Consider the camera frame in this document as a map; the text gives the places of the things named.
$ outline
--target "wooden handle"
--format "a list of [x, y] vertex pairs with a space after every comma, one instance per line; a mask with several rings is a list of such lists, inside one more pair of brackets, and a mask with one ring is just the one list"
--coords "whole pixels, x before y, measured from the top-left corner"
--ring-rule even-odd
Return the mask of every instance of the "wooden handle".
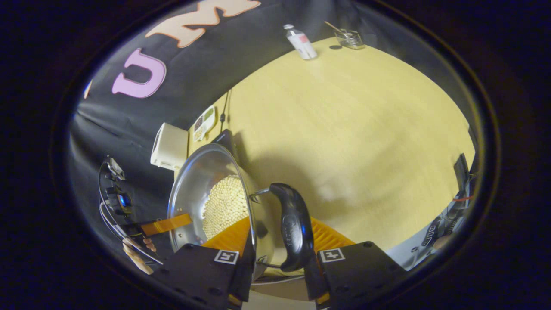
[[145, 272], [148, 275], [153, 273], [153, 270], [151, 269], [151, 267], [147, 266], [144, 263], [143, 259], [140, 258], [140, 256], [136, 252], [134, 252], [134, 250], [132, 250], [129, 246], [127, 246], [126, 243], [124, 242], [122, 243], [122, 249], [124, 250], [126, 255], [128, 255], [128, 257], [130, 257], [130, 259], [134, 262], [136, 267], [138, 267], [141, 271]]
[[336, 31], [342, 33], [342, 31], [341, 31], [340, 29], [338, 29], [337, 27], [333, 26], [330, 22], [328, 22], [328, 21], [326, 21], [326, 20], [324, 20], [323, 22], [326, 23], [326, 24], [328, 24], [329, 26], [333, 27], [333, 29], [335, 29]]

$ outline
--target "black fabric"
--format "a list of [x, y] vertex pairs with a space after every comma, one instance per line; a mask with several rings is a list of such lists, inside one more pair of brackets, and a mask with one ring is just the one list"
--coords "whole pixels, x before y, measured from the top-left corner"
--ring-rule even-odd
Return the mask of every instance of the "black fabric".
[[[145, 25], [122, 42], [105, 64], [90, 74], [89, 96], [76, 106], [68, 133], [68, 173], [75, 199], [85, 220], [112, 254], [132, 266], [120, 241], [99, 215], [98, 167], [109, 154], [125, 171], [121, 187], [133, 199], [134, 221], [165, 218], [174, 174], [149, 163], [155, 135], [162, 123], [187, 129], [195, 119], [232, 86], [272, 60], [292, 51], [283, 25], [291, 23], [315, 42], [333, 36], [322, 21], [357, 29], [367, 45], [399, 57], [432, 78], [469, 114], [467, 94], [436, 51], [382, 14], [349, 0], [265, 0], [250, 11], [225, 18], [205, 28], [206, 33], [179, 49], [177, 41], [161, 34], [145, 34], [163, 20], [193, 12], [192, 4]], [[144, 83], [150, 73], [136, 66], [124, 68], [136, 49], [166, 65], [166, 77], [151, 96], [134, 98], [111, 91], [117, 75]], [[154, 238], [161, 256], [171, 254], [169, 239]]]

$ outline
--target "white label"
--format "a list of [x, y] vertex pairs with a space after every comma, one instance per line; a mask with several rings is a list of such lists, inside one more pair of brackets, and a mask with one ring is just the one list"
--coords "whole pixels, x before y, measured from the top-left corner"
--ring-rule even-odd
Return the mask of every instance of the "white label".
[[343, 260], [344, 255], [341, 249], [331, 249], [320, 251], [321, 261], [324, 263], [330, 263], [332, 261]]
[[217, 261], [223, 264], [235, 265], [238, 257], [239, 257], [239, 252], [220, 250], [218, 251], [218, 254], [216, 255], [216, 257], [214, 258], [214, 261]]
[[287, 39], [293, 44], [302, 59], [311, 59], [317, 56], [316, 51], [305, 34], [289, 36]]

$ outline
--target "black cable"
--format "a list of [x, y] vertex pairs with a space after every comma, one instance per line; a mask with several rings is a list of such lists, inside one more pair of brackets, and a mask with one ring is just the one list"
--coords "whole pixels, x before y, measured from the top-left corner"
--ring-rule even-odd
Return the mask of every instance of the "black cable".
[[105, 210], [107, 210], [107, 213], [109, 213], [109, 216], [111, 216], [111, 219], [113, 220], [113, 222], [115, 224], [117, 224], [117, 221], [115, 220], [115, 217], [113, 217], [113, 214], [111, 212], [109, 212], [109, 209], [107, 209], [108, 207], [108, 204], [105, 203], [105, 199], [103, 198], [103, 193], [101, 192], [101, 169], [103, 168], [103, 166], [106, 164], [107, 162], [103, 162], [101, 165], [100, 165], [100, 170], [99, 170], [99, 175], [98, 175], [98, 190], [100, 192], [100, 197], [101, 197], [101, 200], [103, 201], [104, 205], [105, 205]]
[[[103, 163], [101, 163], [100, 165], [100, 169], [99, 169], [99, 173], [98, 173], [98, 190], [100, 192], [100, 197], [101, 197], [101, 201], [102, 203], [104, 204], [105, 206], [105, 209], [107, 210], [107, 204], [105, 203], [105, 199], [103, 198], [103, 193], [101, 192], [101, 169], [104, 167], [104, 165], [106, 164], [106, 162], [104, 161]], [[119, 239], [119, 236], [113, 231], [113, 228], [110, 227], [110, 225], [107, 224], [107, 219], [104, 218], [104, 215], [101, 213], [101, 210], [100, 210], [100, 216], [101, 216], [101, 219], [104, 221], [105, 225], [109, 228], [109, 231], [115, 235], [115, 237], [117, 237], [117, 239]]]
[[228, 104], [228, 99], [230, 97], [230, 90], [226, 93], [226, 102], [224, 102], [224, 109], [222, 110], [222, 114], [220, 114], [220, 133], [222, 133], [222, 127], [224, 126], [224, 121], [226, 120], [226, 105]]

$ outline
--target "cable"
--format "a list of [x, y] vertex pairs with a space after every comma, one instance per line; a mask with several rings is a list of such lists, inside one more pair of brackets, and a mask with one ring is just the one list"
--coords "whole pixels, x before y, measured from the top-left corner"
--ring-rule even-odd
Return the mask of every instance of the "cable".
[[224, 109], [222, 110], [222, 114], [220, 114], [220, 133], [222, 133], [222, 127], [224, 126], [224, 121], [226, 120], [226, 105], [228, 104], [228, 99], [230, 97], [230, 92], [232, 88], [226, 93], [226, 101], [224, 102]]
[[[100, 193], [100, 197], [101, 197], [101, 203], [100, 203], [100, 206], [99, 206], [99, 209], [100, 209], [100, 216], [101, 218], [104, 220], [104, 223], [107, 225], [107, 227], [109, 228], [109, 230], [113, 229], [119, 237], [121, 237], [121, 241], [125, 238], [127, 238], [127, 236], [123, 236], [117, 229], [115, 229], [115, 226], [113, 224], [111, 224], [111, 222], [109, 222], [109, 220], [107, 220], [107, 217], [105, 216], [105, 214], [103, 213], [103, 209], [101, 208], [101, 205], [105, 206], [105, 209], [107, 210], [107, 213], [109, 213], [109, 215], [111, 216], [111, 218], [113, 219], [113, 222], [115, 222], [115, 224], [117, 223], [117, 221], [115, 220], [115, 218], [113, 217], [113, 214], [111, 214], [109, 212], [109, 209], [107, 208], [107, 204], [105, 203], [105, 199], [103, 198], [103, 194], [101, 192], [101, 169], [104, 167], [106, 162], [103, 162], [101, 165], [100, 165], [100, 169], [99, 169], [99, 173], [98, 173], [98, 190], [99, 190], [99, 193]], [[163, 265], [163, 263], [160, 261], [160, 260], [156, 260], [154, 259], [153, 257], [151, 257], [149, 254], [147, 254], [146, 252], [144, 252], [142, 249], [136, 247], [135, 245], [132, 245], [136, 250], [140, 251], [143, 255], [153, 259], [154, 261], [156, 261], [157, 263]]]
[[[107, 220], [107, 217], [105, 216], [105, 214], [103, 214], [103, 210], [101, 209], [101, 205], [103, 205], [103, 204], [100, 204], [100, 212], [101, 212], [101, 214], [104, 216], [104, 221], [105, 221], [105, 220]], [[111, 228], [112, 228], [115, 232], [117, 232], [117, 234], [119, 235], [119, 237], [121, 237], [122, 239], [128, 238], [128, 237], [126, 237], [126, 236], [123, 236], [118, 230], [116, 230], [115, 227], [114, 227], [114, 225], [111, 224], [109, 221], [107, 221], [107, 223], [109, 223], [109, 226], [111, 226]], [[157, 263], [163, 265], [163, 263], [162, 263], [161, 261], [159, 261], [159, 260], [153, 258], [151, 255], [149, 255], [149, 254], [147, 254], [146, 252], [144, 252], [141, 248], [136, 247], [134, 244], [132, 244], [132, 246], [134, 247], [134, 249], [140, 251], [143, 255], [145, 255], [145, 256], [147, 256], [147, 257], [153, 259], [153, 260], [156, 261]]]
[[474, 196], [469, 196], [469, 197], [465, 197], [465, 198], [458, 198], [458, 199], [452, 199], [452, 201], [465, 201], [465, 200], [471, 199], [472, 197], [474, 197]]
[[103, 202], [100, 202], [100, 205], [99, 205], [99, 211], [100, 211], [100, 216], [101, 216], [101, 219], [103, 220], [103, 222], [105, 223], [105, 226], [107, 226], [109, 228], [109, 231], [117, 238], [119, 239], [119, 236], [113, 231], [114, 229], [109, 225], [107, 224], [107, 219], [105, 218], [102, 210], [101, 210], [101, 205], [103, 205]]
[[254, 282], [254, 283], [251, 283], [251, 286], [268, 285], [268, 284], [277, 284], [277, 283], [289, 282], [289, 281], [293, 281], [293, 280], [302, 279], [303, 277], [304, 277], [304, 275], [300, 275], [300, 276], [288, 276], [288, 277], [286, 277], [287, 279], [279, 280], [279, 281], [271, 281], [271, 282]]

